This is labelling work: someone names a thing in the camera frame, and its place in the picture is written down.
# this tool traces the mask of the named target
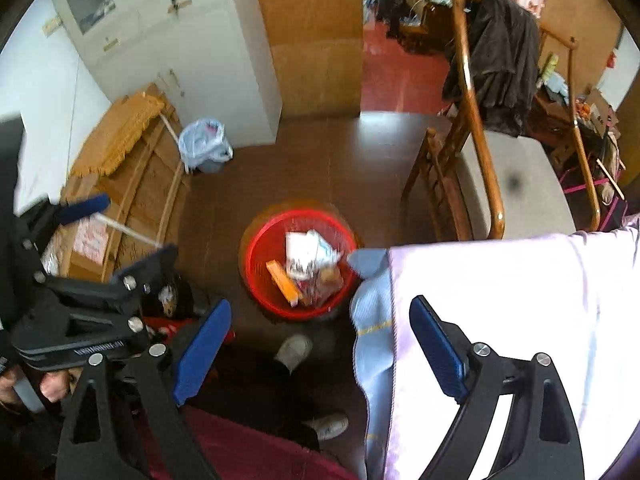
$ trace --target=white trash can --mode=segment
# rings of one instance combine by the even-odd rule
[[[215,119],[199,119],[189,124],[178,139],[180,157],[187,171],[217,173],[234,156],[225,137],[225,125]]]

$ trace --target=white cabinet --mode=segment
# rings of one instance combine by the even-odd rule
[[[274,142],[282,100],[258,0],[53,0],[112,100],[154,81],[187,124],[225,123],[233,145]]]

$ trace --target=door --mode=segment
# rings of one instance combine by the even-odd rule
[[[251,63],[226,9],[177,18],[151,35],[164,70],[156,80],[182,124],[215,117],[223,123],[250,112]]]

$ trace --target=doorway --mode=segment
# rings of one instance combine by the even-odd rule
[[[416,49],[398,35],[399,20],[421,24],[424,0],[364,0],[364,6],[362,111],[442,110],[449,63],[442,52]]]

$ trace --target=dark clothing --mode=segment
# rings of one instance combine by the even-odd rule
[[[316,432],[302,424],[303,420],[314,418],[314,410],[295,391],[289,369],[271,357],[256,364],[237,361],[234,364],[229,369],[220,363],[219,380],[206,384],[190,404],[236,424],[318,451]]]
[[[200,410],[182,410],[205,457],[223,480],[357,480],[319,453]],[[138,421],[153,478],[171,480],[148,428]]]
[[[538,78],[540,34],[535,18],[513,0],[482,0],[468,38],[484,127],[513,137],[524,135]],[[455,57],[442,97],[462,100]]]

